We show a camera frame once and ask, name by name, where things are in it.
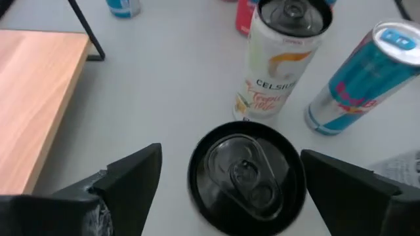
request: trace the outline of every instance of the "white surface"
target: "white surface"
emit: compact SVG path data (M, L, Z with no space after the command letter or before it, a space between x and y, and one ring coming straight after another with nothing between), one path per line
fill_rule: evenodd
M50 193L161 142L161 180L143 235L221 235L194 210L186 173L199 139L232 120L246 48L246 38L234 28L236 4L143 0L142 13L131 20L114 18L105 0L79 4L107 59L86 64L35 192ZM392 0L338 1L324 44L276 127L298 151L314 149L366 166L420 146L420 80L336 137L313 133L303 121L304 107L366 32L396 16ZM82 30L65 0L17 0L0 27ZM282 235L329 235L309 196Z

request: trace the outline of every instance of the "wooden surface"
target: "wooden surface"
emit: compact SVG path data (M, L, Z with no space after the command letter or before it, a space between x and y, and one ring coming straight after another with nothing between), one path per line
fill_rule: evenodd
M0 195L31 193L87 57L84 33L0 30Z

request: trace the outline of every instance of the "can top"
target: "can top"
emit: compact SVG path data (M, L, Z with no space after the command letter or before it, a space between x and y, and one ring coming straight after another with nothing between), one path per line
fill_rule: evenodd
M420 66L420 25L403 19L378 23L373 41L386 55L412 66Z
M258 13L270 29L293 37L319 35L332 21L324 0L261 0Z

